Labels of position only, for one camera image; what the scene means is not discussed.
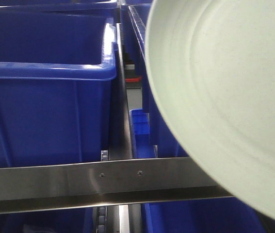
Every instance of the metal frame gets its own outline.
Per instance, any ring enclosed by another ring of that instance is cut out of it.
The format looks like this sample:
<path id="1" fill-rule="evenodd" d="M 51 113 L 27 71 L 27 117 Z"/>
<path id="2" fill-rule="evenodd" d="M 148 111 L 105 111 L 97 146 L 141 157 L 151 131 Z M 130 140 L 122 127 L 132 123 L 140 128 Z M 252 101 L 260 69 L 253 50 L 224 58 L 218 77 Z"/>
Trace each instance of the metal frame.
<path id="1" fill-rule="evenodd" d="M 117 28 L 120 77 L 112 83 L 112 161 L 0 168 L 0 214 L 231 196 L 190 158 L 131 159 L 119 24 Z"/>

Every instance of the blue plastic bin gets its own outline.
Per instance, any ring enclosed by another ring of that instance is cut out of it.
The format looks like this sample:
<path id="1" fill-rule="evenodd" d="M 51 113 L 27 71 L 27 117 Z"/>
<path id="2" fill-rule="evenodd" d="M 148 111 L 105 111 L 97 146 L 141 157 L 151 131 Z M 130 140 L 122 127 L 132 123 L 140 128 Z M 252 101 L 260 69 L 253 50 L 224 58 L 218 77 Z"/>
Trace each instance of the blue plastic bin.
<path id="1" fill-rule="evenodd" d="M 236 198 L 142 205 L 144 233 L 266 233 L 257 214 Z"/>
<path id="2" fill-rule="evenodd" d="M 172 141 L 168 141 L 169 138 L 163 137 L 167 140 L 167 145 L 165 147 L 158 145 L 157 153 L 153 144 L 149 143 L 149 121 L 147 114 L 143 112 L 142 109 L 133 109 L 130 111 L 130 124 L 132 131 L 132 140 L 134 148 L 134 158 L 156 158 L 157 155 L 162 156 L 165 152 L 162 150 L 167 148 L 168 152 L 171 152 L 171 148 L 174 149 L 168 155 L 173 155 L 173 157 L 186 157 L 187 154 L 181 148 L 181 146 L 176 142 L 172 144 Z"/>
<path id="3" fill-rule="evenodd" d="M 92 208 L 0 215 L 0 233 L 91 233 Z"/>
<path id="4" fill-rule="evenodd" d="M 0 167 L 100 160 L 116 76 L 112 24 L 0 11 Z"/>
<path id="5" fill-rule="evenodd" d="M 104 16 L 119 21 L 117 0 L 0 0 L 0 10 Z"/>
<path id="6" fill-rule="evenodd" d="M 142 109 L 130 111 L 130 124 L 135 159 L 155 158 L 153 145 L 149 144 L 149 123 Z"/>

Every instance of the white dish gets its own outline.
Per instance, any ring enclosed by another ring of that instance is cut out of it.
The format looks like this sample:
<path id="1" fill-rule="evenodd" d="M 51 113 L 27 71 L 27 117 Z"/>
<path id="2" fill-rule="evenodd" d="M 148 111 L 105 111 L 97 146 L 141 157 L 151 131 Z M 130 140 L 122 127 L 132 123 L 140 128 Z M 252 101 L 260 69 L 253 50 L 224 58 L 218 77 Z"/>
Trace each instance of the white dish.
<path id="1" fill-rule="evenodd" d="M 184 149 L 275 218 L 275 0 L 155 0 L 146 67 Z"/>

